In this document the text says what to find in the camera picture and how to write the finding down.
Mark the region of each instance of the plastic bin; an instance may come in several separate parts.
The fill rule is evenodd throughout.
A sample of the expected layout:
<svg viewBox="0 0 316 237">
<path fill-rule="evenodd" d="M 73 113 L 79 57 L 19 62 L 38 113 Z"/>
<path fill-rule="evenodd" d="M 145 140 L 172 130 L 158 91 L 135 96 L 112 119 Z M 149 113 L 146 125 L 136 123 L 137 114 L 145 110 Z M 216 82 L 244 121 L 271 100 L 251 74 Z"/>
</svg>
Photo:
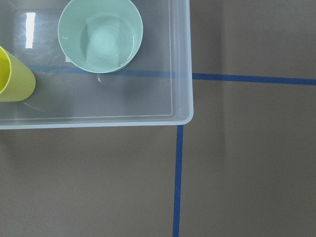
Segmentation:
<svg viewBox="0 0 316 237">
<path fill-rule="evenodd" d="M 35 74 L 33 95 L 0 102 L 0 129 L 179 125 L 193 116 L 189 0 L 133 0 L 141 48 L 123 70 L 85 72 L 57 38 L 69 0 L 0 0 L 0 45 Z"/>
</svg>

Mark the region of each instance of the yellow plastic cup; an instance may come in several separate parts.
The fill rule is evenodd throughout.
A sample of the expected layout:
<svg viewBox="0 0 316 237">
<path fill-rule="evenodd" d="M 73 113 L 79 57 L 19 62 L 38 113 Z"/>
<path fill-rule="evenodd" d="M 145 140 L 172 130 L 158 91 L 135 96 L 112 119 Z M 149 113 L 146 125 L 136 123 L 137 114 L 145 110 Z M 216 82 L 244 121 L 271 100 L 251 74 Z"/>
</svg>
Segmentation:
<svg viewBox="0 0 316 237">
<path fill-rule="evenodd" d="M 25 100 L 34 89 L 32 71 L 0 46 L 0 102 Z"/>
</svg>

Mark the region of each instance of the storage box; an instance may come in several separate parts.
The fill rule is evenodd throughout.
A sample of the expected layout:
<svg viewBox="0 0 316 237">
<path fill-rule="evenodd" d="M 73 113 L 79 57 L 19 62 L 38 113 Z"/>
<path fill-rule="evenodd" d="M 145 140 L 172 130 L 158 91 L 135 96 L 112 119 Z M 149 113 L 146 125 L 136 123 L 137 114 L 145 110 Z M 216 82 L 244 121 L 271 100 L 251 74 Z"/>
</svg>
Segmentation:
<svg viewBox="0 0 316 237">
<path fill-rule="evenodd" d="M 69 0 L 0 0 L 0 45 L 35 74 L 33 95 L 0 102 L 0 128 L 179 125 L 193 116 L 189 0 L 133 0 L 141 48 L 123 70 L 74 66 L 57 38 Z"/>
</svg>

